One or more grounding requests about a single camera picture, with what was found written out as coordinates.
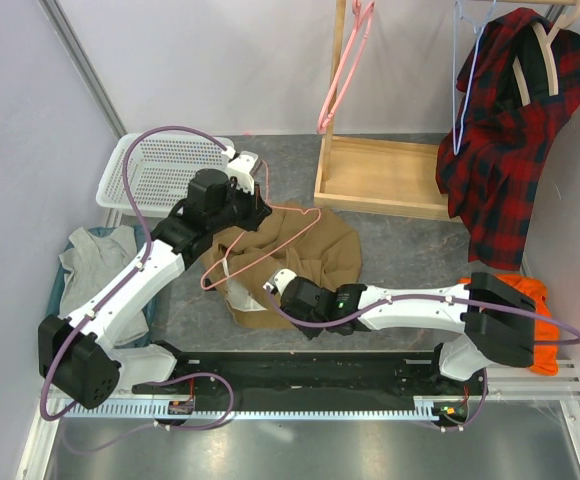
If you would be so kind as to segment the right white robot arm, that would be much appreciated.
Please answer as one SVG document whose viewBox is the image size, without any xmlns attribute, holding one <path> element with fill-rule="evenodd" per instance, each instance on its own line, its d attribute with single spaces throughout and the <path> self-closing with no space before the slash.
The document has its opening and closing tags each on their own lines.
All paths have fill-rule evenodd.
<svg viewBox="0 0 580 480">
<path fill-rule="evenodd" d="M 439 393 L 453 392 L 494 364 L 529 368 L 535 363 L 535 301 L 488 273 L 436 289 L 345 284 L 330 290 L 282 269 L 266 289 L 278 296 L 280 314 L 308 338 L 324 330 L 351 335 L 397 328 L 455 334 L 437 347 L 436 362 L 427 371 Z"/>
</svg>

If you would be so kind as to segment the beige wooden hanger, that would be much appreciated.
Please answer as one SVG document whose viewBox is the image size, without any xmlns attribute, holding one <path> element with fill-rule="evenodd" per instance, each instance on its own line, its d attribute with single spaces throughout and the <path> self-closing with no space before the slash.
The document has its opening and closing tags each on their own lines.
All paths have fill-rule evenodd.
<svg viewBox="0 0 580 480">
<path fill-rule="evenodd" d="M 561 29 L 570 27 L 580 16 L 580 0 L 576 1 L 573 11 L 570 14 L 561 14 L 554 22 L 551 30 L 546 33 L 545 29 L 538 22 L 532 24 L 534 35 L 537 39 L 539 50 L 545 65 L 548 94 L 555 96 L 559 93 L 559 78 L 554 54 L 551 48 L 552 42 Z M 522 106 L 531 102 L 531 96 L 523 73 L 522 65 L 518 57 L 514 58 L 512 70 Z"/>
</svg>

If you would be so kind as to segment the tan brown garment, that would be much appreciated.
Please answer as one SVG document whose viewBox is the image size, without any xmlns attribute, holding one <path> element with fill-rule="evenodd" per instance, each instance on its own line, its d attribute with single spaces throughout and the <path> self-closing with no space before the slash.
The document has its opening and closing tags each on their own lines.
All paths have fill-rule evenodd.
<svg viewBox="0 0 580 480">
<path fill-rule="evenodd" d="M 225 274 L 233 273 L 251 263 L 302 230 L 316 217 L 315 213 L 302 216 L 298 212 L 273 211 L 255 232 L 244 232 L 236 227 L 214 236 L 212 247 L 201 257 L 207 271 L 220 260 L 228 246 L 244 232 L 226 260 L 210 274 L 208 281 L 216 282 Z M 225 301 L 230 301 L 231 287 L 247 291 L 258 308 L 242 311 L 228 307 L 235 322 L 251 329 L 292 329 L 294 326 L 276 312 L 268 309 L 269 302 L 263 286 L 279 269 L 288 268 L 297 275 L 329 290 L 358 281 L 362 268 L 359 234 L 332 210 L 322 209 L 321 220 L 307 233 L 290 245 L 274 253 L 258 265 L 229 279 L 217 287 Z"/>
</svg>

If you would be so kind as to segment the thin pink wire hanger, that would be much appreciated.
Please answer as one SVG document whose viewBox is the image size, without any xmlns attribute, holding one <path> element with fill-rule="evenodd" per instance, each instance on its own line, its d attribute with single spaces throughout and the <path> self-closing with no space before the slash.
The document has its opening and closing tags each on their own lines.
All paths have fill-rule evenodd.
<svg viewBox="0 0 580 480">
<path fill-rule="evenodd" d="M 239 243 L 239 241 L 243 238 L 244 236 L 244 232 L 240 233 L 239 236 L 228 246 L 228 248 L 226 249 L 226 252 L 224 254 L 224 256 L 220 259 L 217 260 L 200 278 L 200 287 L 204 292 L 207 291 L 211 291 L 216 289 L 219 285 L 222 285 L 224 283 L 226 283 L 229 279 L 232 279 L 233 277 L 236 277 L 242 273 L 244 273 L 245 271 L 249 270 L 250 268 L 254 267 L 255 265 L 258 265 L 259 263 L 261 263 L 263 260 L 271 257 L 274 253 L 276 253 L 277 251 L 281 250 L 282 248 L 290 245 L 293 241 L 297 240 L 301 235 L 303 235 L 304 233 L 307 233 L 311 228 L 313 228 L 322 218 L 322 209 L 319 207 L 309 207 L 309 208 L 300 208 L 300 207 L 288 207 L 288 206 L 284 206 L 284 205 L 280 205 L 280 204 L 275 204 L 275 203 L 270 203 L 270 168 L 268 163 L 263 160 L 262 164 L 264 166 L 265 169 L 265 201 L 268 203 L 268 205 L 274 210 L 274 211 L 286 211 L 286 212 L 298 212 L 300 213 L 302 216 L 306 216 L 310 213 L 315 213 L 316 217 L 314 220 L 312 220 L 307 226 L 305 226 L 302 230 L 300 230 L 299 232 L 297 232 L 295 235 L 293 235 L 291 238 L 287 239 L 286 241 L 284 241 L 283 243 L 279 244 L 278 246 L 276 246 L 274 249 L 270 250 L 268 253 L 265 253 L 264 255 L 262 255 L 261 257 L 257 258 L 256 260 L 252 261 L 251 263 L 243 266 L 242 268 L 236 270 L 233 273 L 228 273 L 225 274 L 220 280 L 216 281 L 216 282 L 210 282 L 209 284 L 206 283 L 206 281 L 209 278 L 209 274 L 216 268 L 218 267 L 223 260 L 226 260 L 228 255 L 230 254 L 230 252 L 233 250 L 233 248 Z"/>
</svg>

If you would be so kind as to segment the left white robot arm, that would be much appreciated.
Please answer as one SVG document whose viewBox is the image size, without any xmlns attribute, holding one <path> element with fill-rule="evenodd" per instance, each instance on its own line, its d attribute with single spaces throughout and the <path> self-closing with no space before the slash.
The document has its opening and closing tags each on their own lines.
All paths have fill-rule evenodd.
<svg viewBox="0 0 580 480">
<path fill-rule="evenodd" d="M 187 195 L 147 235 L 139 254 L 106 287 L 67 317 L 46 317 L 38 327 L 42 392 L 56 387 L 87 409 L 119 389 L 156 382 L 178 393 L 189 369 L 168 349 L 150 344 L 118 348 L 130 321 L 171 281 L 184 273 L 231 227 L 255 231 L 271 214 L 246 167 L 203 169 Z"/>
</svg>

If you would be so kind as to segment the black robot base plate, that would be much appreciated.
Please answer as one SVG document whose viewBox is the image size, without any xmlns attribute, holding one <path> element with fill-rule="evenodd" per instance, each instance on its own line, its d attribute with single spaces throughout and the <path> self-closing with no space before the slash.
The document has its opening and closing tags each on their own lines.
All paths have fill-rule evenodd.
<svg viewBox="0 0 580 480">
<path fill-rule="evenodd" d="M 415 397 L 480 396 L 483 374 L 438 375 L 435 351 L 265 351 L 175 353 L 170 385 L 135 385 L 135 394 L 191 393 L 203 406 L 409 407 Z"/>
</svg>

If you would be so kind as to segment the red plaid skirt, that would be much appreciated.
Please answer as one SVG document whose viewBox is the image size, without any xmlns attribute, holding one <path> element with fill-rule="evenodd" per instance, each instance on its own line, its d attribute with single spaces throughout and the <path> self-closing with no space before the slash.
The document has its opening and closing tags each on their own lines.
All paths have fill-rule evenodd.
<svg viewBox="0 0 580 480">
<path fill-rule="evenodd" d="M 539 179 L 559 131 L 580 106 L 580 35 L 561 30 L 551 48 L 559 93 L 548 94 L 542 54 L 532 29 L 552 23 L 529 8 L 490 21 L 456 77 L 465 97 L 455 139 L 437 153 L 436 183 L 448 213 L 470 234 L 468 259 L 516 271 L 526 244 Z M 531 102 L 522 106 L 512 63 L 518 57 Z"/>
</svg>

